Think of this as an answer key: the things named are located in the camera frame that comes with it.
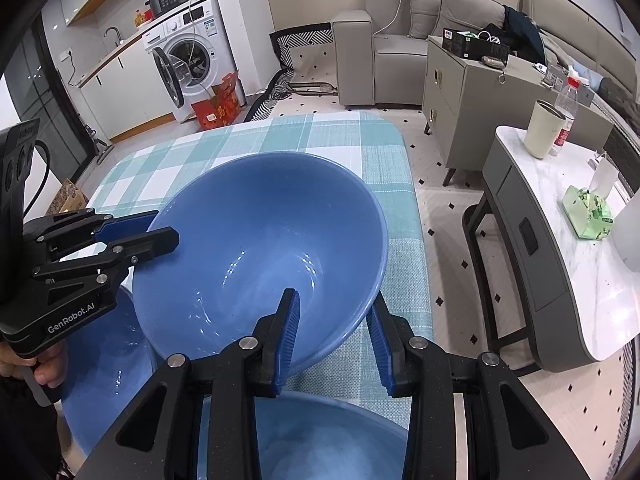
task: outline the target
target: drawer handle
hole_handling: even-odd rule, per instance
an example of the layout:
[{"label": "drawer handle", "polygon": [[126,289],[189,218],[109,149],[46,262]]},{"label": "drawer handle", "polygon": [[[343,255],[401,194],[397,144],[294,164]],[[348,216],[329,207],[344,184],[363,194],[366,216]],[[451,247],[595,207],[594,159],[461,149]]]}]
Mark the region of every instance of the drawer handle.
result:
[{"label": "drawer handle", "polygon": [[527,248],[527,253],[531,256],[538,250],[538,239],[536,238],[535,232],[533,232],[531,222],[529,222],[527,217],[524,217],[524,220],[520,222],[518,228],[520,229],[522,240],[524,240],[524,245]]}]

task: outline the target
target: washing machine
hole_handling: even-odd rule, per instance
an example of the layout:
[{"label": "washing machine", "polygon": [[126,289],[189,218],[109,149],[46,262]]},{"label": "washing machine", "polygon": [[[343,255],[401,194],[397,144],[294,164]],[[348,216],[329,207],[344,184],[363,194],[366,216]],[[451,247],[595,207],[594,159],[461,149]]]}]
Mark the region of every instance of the washing machine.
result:
[{"label": "washing machine", "polygon": [[[174,116],[180,121],[194,116],[192,103],[213,96],[211,87],[236,71],[231,47],[226,38],[218,0],[194,0],[173,9],[162,22],[143,34],[145,50],[154,56],[162,81],[175,105]],[[171,59],[185,62],[191,72],[188,84],[180,84]],[[241,105],[246,99],[240,81],[236,95]]]}]

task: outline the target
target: plaid tablecloth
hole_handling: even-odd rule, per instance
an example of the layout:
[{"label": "plaid tablecloth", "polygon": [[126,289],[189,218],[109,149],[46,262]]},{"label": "plaid tablecloth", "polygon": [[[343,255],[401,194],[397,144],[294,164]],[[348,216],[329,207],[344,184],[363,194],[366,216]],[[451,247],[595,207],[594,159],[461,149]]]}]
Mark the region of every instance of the plaid tablecloth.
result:
[{"label": "plaid tablecloth", "polygon": [[[199,132],[140,150],[105,177],[89,206],[115,217],[162,208],[185,184],[233,158],[299,151],[330,158],[361,177],[382,205],[389,253],[382,293],[392,314],[433,338],[427,267],[406,150],[400,132],[366,112],[287,116]],[[81,251],[93,254],[98,246]],[[124,285],[131,288],[132,273]],[[289,379],[288,389],[336,397],[408,427],[410,400],[380,385],[366,323],[322,362]]]}]

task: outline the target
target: light blue bowl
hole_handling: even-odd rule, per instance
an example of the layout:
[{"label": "light blue bowl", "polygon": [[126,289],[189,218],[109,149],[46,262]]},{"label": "light blue bowl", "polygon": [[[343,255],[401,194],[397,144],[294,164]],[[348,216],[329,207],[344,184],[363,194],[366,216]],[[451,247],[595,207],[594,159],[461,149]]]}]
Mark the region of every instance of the light blue bowl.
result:
[{"label": "light blue bowl", "polygon": [[[198,480],[206,480],[210,399],[202,407]],[[297,392],[255,399],[262,480],[399,480],[407,430],[342,402]]]},{"label": "light blue bowl", "polygon": [[120,288],[111,312],[70,335],[62,407],[85,454],[151,377],[152,349],[136,319],[129,292]]},{"label": "light blue bowl", "polygon": [[386,267],[378,200],[350,170],[306,153],[259,153],[204,173],[149,229],[166,226],[178,231],[178,248],[137,266],[133,281],[140,326],[163,358],[220,352],[292,287],[300,294],[296,374],[356,329]]}]

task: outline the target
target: green tissue package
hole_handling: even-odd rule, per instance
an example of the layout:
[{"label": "green tissue package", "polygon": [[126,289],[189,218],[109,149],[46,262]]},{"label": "green tissue package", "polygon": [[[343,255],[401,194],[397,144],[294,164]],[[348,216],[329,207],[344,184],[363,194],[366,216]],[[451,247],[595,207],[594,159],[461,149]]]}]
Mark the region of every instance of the green tissue package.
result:
[{"label": "green tissue package", "polygon": [[588,189],[569,186],[562,198],[562,206],[578,237],[602,240],[611,232],[613,215],[607,201]]}]

